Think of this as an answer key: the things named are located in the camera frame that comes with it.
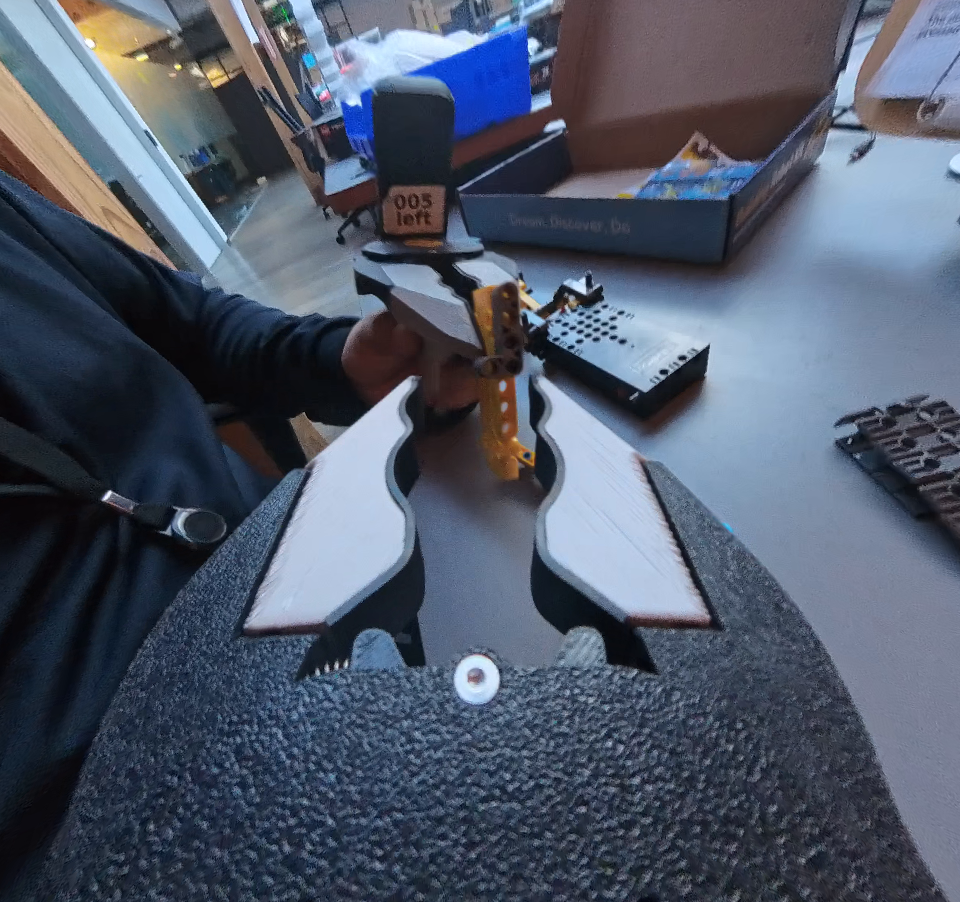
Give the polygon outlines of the printed booklets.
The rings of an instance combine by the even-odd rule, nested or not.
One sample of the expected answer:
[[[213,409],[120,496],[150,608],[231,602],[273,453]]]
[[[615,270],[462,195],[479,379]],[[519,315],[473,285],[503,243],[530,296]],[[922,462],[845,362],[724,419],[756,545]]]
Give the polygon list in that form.
[[[759,172],[762,162],[740,161],[724,153],[700,132],[667,164],[640,185],[616,198],[643,201],[723,201],[738,194]]]

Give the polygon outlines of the instruction sheet stand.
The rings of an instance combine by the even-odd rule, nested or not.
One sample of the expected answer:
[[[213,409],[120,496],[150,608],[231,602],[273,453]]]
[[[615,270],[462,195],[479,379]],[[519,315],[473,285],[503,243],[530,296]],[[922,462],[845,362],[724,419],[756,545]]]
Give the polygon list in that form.
[[[894,0],[859,69],[854,111],[874,133],[959,139],[959,0]]]

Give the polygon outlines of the yellow beam grey panel assembly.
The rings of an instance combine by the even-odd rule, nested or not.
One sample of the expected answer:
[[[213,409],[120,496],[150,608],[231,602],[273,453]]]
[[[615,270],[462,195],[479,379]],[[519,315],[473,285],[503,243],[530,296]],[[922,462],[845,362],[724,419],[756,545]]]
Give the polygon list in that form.
[[[536,460],[535,452],[519,438],[518,375],[501,380],[478,375],[480,444],[488,468],[503,481],[519,479],[522,470],[532,469]]]

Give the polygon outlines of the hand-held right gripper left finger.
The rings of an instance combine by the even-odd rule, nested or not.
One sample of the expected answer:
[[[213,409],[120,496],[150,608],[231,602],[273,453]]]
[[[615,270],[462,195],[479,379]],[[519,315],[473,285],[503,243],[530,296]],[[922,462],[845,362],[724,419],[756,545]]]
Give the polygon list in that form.
[[[243,622],[245,634],[399,632],[426,571],[410,495],[422,381],[402,381],[307,467]]]

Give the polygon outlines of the person's dark clothing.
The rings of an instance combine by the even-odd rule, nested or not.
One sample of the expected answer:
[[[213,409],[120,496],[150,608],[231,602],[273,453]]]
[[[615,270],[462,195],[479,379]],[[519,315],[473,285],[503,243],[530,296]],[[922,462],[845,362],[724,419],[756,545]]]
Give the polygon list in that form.
[[[227,403],[168,359],[179,275],[2,175],[2,419],[232,530],[270,488],[218,436],[208,405]],[[205,558],[97,505],[2,499],[2,900],[30,896],[114,693]]]

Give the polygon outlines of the black angled toy beam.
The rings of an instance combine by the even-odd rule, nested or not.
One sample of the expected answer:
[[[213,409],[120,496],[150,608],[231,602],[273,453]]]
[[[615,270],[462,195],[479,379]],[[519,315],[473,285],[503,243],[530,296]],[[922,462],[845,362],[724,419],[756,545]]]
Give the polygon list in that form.
[[[523,368],[525,335],[520,289],[516,282],[487,285],[472,294],[473,318],[484,354],[475,363],[485,380],[517,376]]]

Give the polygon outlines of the grey desk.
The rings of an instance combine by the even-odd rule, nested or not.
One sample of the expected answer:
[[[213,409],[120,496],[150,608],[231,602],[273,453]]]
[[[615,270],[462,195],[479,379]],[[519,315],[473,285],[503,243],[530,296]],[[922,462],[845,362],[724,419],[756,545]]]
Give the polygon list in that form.
[[[724,554],[756,556],[829,655],[865,724],[895,810],[938,887],[958,900],[958,548],[914,520],[834,448],[850,410],[928,392],[958,404],[958,182],[945,142],[834,131],[817,167],[723,266],[503,246],[538,289],[595,267],[644,321],[711,345],[705,380],[650,421],[552,376],[711,512]],[[491,887],[440,878],[426,898],[639,898],[646,872],[606,848],[634,792],[670,791],[647,713],[570,702],[544,685],[596,668],[508,667],[498,696],[463,702],[451,666],[370,672],[385,683],[336,737],[347,768],[399,808],[399,868],[414,898],[430,857],[463,850]]]

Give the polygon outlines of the black toy track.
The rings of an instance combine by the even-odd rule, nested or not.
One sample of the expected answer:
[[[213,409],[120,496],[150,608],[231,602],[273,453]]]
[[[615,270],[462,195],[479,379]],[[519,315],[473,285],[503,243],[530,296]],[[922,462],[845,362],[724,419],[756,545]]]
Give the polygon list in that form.
[[[959,543],[959,413],[926,394],[848,413],[836,447],[913,518]]]

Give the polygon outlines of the person's left hand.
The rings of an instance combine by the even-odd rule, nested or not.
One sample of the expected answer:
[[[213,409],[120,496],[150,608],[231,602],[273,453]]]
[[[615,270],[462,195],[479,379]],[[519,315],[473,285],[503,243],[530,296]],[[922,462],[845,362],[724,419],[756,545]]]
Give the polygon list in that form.
[[[439,412],[478,402],[479,380],[473,366],[462,356],[429,354],[426,342],[387,310],[367,315],[351,328],[341,361],[354,391],[368,407],[411,377],[421,378],[425,403]]]

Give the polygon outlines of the black toy battery box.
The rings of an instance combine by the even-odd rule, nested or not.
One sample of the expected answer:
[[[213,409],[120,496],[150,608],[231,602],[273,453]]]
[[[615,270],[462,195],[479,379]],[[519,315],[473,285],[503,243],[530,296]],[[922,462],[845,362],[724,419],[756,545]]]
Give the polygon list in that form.
[[[531,328],[529,350],[544,364],[641,418],[705,379],[711,345],[643,320],[608,300],[565,307]]]

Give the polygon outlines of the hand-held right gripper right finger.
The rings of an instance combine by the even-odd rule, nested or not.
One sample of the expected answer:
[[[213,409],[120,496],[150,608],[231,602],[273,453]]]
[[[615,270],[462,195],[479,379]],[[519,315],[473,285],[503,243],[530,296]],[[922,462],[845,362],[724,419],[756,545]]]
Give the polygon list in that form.
[[[711,627],[644,456],[544,376],[529,380],[529,405],[541,613],[558,618],[579,596],[628,629]]]

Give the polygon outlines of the blue plastic crate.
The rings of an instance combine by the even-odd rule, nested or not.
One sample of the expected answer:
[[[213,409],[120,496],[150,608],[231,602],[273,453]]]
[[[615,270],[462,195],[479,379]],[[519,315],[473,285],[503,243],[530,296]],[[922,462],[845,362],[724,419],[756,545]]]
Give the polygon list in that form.
[[[371,160],[374,84],[387,77],[415,76],[442,81],[454,99],[454,139],[462,140],[530,112],[532,90],[525,26],[479,36],[466,31],[439,35],[396,30],[379,43],[353,42],[341,103],[352,150]]]

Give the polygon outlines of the person's left forearm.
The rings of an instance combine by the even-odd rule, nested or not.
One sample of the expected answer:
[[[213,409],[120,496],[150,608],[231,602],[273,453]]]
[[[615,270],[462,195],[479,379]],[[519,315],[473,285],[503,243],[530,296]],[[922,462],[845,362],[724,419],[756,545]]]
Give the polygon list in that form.
[[[348,426],[368,408],[343,366],[359,320],[294,316],[179,275],[171,291],[184,352],[168,356],[210,402]]]

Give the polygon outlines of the wooden post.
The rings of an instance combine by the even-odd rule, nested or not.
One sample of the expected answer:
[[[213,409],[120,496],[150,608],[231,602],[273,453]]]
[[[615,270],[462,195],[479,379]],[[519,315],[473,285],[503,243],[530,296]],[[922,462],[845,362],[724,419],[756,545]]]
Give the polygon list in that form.
[[[254,0],[205,1],[313,202],[322,207],[325,203],[322,178],[311,170],[297,143],[302,128],[280,115],[281,99],[272,75],[279,74],[285,84],[289,81],[289,72],[261,17],[254,19],[248,11],[256,3]]]

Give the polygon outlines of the blue cardboard box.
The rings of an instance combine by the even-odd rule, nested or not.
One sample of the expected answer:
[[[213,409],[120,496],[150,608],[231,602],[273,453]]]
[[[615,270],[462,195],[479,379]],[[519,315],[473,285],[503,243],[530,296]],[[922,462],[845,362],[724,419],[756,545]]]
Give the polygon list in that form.
[[[486,243],[721,264],[824,151],[863,0],[565,0],[565,128],[459,190]],[[723,201],[621,200],[700,132],[762,162]]]

